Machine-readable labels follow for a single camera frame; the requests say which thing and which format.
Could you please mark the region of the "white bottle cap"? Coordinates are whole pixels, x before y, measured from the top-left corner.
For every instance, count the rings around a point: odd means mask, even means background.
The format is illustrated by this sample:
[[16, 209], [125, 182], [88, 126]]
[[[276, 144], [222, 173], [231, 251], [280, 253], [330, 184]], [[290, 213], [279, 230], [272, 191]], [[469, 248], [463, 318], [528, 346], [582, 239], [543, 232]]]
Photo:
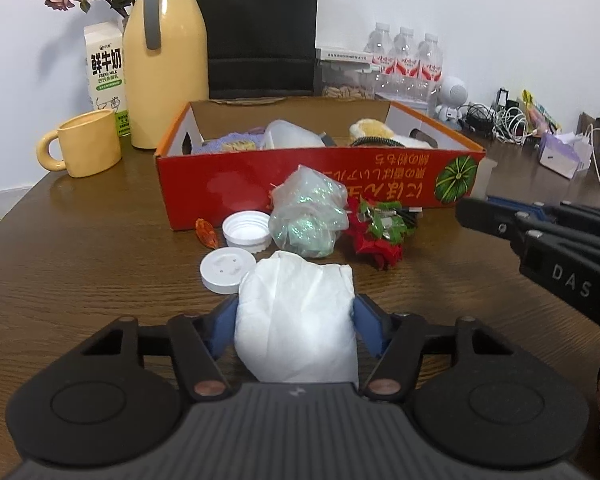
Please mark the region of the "white bottle cap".
[[228, 246], [242, 248], [252, 254], [264, 252], [272, 242], [268, 222], [270, 216], [262, 211], [235, 212], [222, 223], [224, 240]]

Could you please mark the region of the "purple tissue pack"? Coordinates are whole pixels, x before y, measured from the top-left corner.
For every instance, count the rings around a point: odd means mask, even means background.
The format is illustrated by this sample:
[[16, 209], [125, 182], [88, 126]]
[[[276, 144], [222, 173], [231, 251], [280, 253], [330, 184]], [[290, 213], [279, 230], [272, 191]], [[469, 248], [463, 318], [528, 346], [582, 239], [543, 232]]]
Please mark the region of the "purple tissue pack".
[[539, 164], [572, 180], [591, 166], [593, 147], [585, 134], [545, 133], [539, 147]]

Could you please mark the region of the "orange candy wrapper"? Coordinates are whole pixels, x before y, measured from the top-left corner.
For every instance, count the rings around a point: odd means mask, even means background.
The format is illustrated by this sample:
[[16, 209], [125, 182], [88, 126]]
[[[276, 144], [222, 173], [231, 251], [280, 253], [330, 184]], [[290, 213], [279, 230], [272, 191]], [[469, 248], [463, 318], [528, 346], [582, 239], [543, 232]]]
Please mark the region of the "orange candy wrapper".
[[198, 218], [195, 222], [195, 233], [198, 240], [204, 247], [215, 250], [220, 247], [218, 236], [210, 222], [203, 218]]

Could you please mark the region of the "orange pumpkin cardboard box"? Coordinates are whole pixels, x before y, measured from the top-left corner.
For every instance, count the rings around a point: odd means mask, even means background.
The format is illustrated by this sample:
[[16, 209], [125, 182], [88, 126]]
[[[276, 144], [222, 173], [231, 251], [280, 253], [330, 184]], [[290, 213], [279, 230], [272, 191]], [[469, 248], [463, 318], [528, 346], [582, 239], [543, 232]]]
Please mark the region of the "orange pumpkin cardboard box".
[[[394, 132], [419, 131], [433, 148], [353, 146], [350, 125], [374, 118]], [[334, 145], [197, 154], [204, 141], [248, 132], [283, 119]], [[170, 226], [191, 230], [197, 219], [219, 226], [236, 211], [268, 210], [271, 194], [300, 166], [342, 183], [352, 196], [404, 206], [455, 204], [474, 186], [483, 147], [404, 104], [390, 101], [279, 98], [189, 103], [155, 151]]]

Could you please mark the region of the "white robot toy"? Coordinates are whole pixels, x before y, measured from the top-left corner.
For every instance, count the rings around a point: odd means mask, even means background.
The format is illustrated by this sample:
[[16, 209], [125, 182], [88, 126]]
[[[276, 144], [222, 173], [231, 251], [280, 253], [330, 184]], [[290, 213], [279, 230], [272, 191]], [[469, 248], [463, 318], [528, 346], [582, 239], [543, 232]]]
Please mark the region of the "white robot toy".
[[438, 92], [434, 118], [449, 128], [460, 130], [460, 120], [467, 101], [468, 90], [464, 81], [457, 77], [445, 77]]

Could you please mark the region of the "yellow white plush toy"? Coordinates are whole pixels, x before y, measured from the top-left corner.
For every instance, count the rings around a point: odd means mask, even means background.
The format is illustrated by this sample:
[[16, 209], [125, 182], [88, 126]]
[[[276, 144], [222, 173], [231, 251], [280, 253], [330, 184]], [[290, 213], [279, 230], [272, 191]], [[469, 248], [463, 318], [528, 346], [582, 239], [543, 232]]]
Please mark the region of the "yellow white plush toy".
[[384, 122], [372, 118], [363, 118], [350, 125], [351, 146], [385, 146], [386, 148], [419, 148], [430, 150], [425, 141], [400, 136]]

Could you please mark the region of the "clear plastic box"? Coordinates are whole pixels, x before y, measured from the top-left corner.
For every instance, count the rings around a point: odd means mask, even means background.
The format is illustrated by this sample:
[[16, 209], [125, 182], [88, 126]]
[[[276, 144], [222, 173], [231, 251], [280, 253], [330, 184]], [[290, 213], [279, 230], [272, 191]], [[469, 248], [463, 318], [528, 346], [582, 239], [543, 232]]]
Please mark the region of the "clear plastic box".
[[265, 150], [324, 148], [324, 146], [322, 138], [317, 133], [283, 119], [273, 120], [264, 130], [262, 148]]

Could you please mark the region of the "yellow ceramic mug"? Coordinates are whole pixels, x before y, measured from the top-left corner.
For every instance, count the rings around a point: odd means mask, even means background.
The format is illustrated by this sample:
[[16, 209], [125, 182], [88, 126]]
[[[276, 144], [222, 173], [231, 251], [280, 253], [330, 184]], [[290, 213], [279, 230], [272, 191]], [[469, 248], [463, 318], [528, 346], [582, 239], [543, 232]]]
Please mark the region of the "yellow ceramic mug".
[[73, 117], [46, 133], [36, 144], [38, 163], [73, 178], [100, 174], [122, 159], [116, 115], [103, 108]]

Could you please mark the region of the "water bottle right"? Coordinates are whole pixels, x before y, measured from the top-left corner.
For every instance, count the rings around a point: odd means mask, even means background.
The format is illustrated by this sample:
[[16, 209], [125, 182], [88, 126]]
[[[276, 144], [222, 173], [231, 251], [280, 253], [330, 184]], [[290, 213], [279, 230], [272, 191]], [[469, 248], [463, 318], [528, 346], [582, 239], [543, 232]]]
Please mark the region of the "water bottle right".
[[438, 37], [426, 32], [418, 46], [417, 97], [422, 102], [429, 100], [431, 92], [441, 79], [443, 53]]

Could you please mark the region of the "water bottle middle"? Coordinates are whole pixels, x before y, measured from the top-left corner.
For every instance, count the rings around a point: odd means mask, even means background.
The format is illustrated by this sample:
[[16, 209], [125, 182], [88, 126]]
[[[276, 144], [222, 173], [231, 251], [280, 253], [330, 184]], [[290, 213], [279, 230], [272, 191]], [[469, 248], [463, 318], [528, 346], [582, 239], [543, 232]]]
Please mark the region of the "water bottle middle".
[[394, 74], [396, 94], [401, 98], [413, 95], [419, 69], [417, 44], [414, 30], [401, 27], [393, 40]]

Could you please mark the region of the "clear seed container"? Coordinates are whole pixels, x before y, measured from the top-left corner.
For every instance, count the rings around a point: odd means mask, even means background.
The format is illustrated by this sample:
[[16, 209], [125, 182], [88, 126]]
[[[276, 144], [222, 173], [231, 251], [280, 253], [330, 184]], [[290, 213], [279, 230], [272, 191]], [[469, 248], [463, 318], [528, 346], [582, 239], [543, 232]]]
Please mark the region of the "clear seed container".
[[375, 99], [375, 71], [370, 64], [318, 61], [315, 94], [329, 99]]

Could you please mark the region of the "water bottle left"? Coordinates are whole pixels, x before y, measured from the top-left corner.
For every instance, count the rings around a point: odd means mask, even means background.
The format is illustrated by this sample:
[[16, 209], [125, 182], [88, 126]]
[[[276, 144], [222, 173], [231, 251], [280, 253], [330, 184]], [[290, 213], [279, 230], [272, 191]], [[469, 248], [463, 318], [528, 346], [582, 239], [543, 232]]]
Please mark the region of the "water bottle left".
[[374, 90], [387, 91], [394, 73], [394, 62], [396, 62], [388, 24], [381, 22], [375, 24], [375, 28], [368, 36], [364, 51], [372, 57]]

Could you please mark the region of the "white flat box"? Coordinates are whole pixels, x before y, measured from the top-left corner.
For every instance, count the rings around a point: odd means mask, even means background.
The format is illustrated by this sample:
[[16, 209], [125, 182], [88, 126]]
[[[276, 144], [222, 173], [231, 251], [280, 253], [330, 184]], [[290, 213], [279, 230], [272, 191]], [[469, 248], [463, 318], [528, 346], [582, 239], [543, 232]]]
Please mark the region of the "white flat box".
[[373, 55], [368, 52], [358, 52], [340, 48], [318, 47], [316, 58], [323, 62], [372, 64]]

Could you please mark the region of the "yellow thermos jug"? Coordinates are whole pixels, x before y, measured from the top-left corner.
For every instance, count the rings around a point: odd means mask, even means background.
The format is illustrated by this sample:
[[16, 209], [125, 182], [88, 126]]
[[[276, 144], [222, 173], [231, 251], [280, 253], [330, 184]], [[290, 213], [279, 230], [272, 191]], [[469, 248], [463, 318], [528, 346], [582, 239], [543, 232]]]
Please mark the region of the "yellow thermos jug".
[[207, 29], [197, 0], [136, 0], [123, 63], [131, 143], [153, 150], [186, 104], [209, 99]]

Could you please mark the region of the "white milk carton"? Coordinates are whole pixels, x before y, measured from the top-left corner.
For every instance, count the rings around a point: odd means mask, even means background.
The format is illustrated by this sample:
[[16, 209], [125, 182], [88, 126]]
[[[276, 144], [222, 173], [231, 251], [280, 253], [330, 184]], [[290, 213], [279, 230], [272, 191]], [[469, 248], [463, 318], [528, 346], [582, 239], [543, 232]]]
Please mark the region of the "white milk carton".
[[128, 136], [122, 30], [117, 22], [102, 22], [85, 26], [83, 31], [88, 95], [93, 110], [112, 110], [118, 136]]

